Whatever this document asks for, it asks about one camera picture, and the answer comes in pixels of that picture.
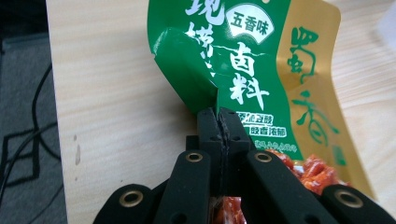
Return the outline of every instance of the green snack package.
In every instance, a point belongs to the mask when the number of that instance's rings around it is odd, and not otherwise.
[[[339,23],[321,0],[150,0],[148,42],[192,113],[236,111],[256,148],[315,154],[373,196],[332,84]]]

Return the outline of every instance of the red food pieces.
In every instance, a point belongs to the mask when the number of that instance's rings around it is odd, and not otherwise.
[[[283,161],[283,163],[284,163],[290,170],[293,170],[294,163],[293,163],[293,161],[291,160],[291,158],[290,158],[288,155],[283,154],[283,153],[280,153],[280,152],[278,152],[278,151],[276,151],[276,150],[274,150],[274,149],[267,149],[267,151],[276,154],[277,157],[280,158],[280,159]]]
[[[311,155],[303,165],[304,173],[300,178],[301,183],[316,194],[321,194],[323,189],[333,184],[339,184],[335,169],[315,155]]]
[[[221,208],[215,214],[213,224],[246,224],[241,209],[241,198],[223,197]]]
[[[321,194],[323,189],[333,184],[341,184],[334,168],[328,166],[316,155],[311,155],[303,164],[303,170],[294,166],[291,158],[273,149],[267,151],[277,155],[283,163],[294,173],[301,183],[316,194]],[[215,224],[246,224],[241,210],[241,198],[224,197],[219,212],[215,215]]]

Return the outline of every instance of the light wood surface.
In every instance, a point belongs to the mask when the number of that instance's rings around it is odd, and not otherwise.
[[[390,0],[332,0],[334,86],[378,202],[396,217],[396,52],[376,33]],[[148,1],[47,2],[68,222],[110,194],[171,173],[195,118],[149,52]]]

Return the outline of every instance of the dark floor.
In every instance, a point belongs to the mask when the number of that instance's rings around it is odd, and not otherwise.
[[[2,42],[0,223],[67,223],[48,34]]]

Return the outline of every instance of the black cable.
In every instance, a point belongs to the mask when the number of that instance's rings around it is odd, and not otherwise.
[[[36,136],[42,134],[43,132],[45,132],[46,130],[56,127],[58,125],[58,122],[52,122],[44,127],[42,127],[40,130],[35,131],[34,133],[31,133],[24,141],[23,143],[20,145],[20,147],[17,149],[17,151],[15,152],[14,156],[12,157],[9,166],[6,169],[5,175],[4,175],[4,179],[2,180],[1,186],[0,186],[0,209],[1,209],[1,204],[3,201],[3,195],[4,195],[4,191],[6,190],[6,185],[7,185],[7,181],[9,178],[9,175],[11,174],[11,170],[12,167],[14,166],[15,161],[18,159],[19,155],[23,152],[23,150],[25,149],[25,147],[30,143],[30,141],[32,141]]]
[[[38,84],[38,87],[35,90],[35,97],[33,98],[33,102],[32,102],[32,119],[33,119],[33,125],[35,127],[35,131],[39,129],[37,122],[37,112],[36,112],[37,100],[38,100],[38,96],[40,95],[41,89],[43,88],[44,82],[46,81],[47,76],[50,74],[50,70],[52,70],[52,63],[49,64],[47,71],[45,72],[44,76],[41,78],[40,83]],[[37,137],[37,139],[44,147],[44,149],[51,155],[52,158],[54,158],[57,161],[61,161],[61,157],[50,150],[47,143],[41,137],[41,134]]]

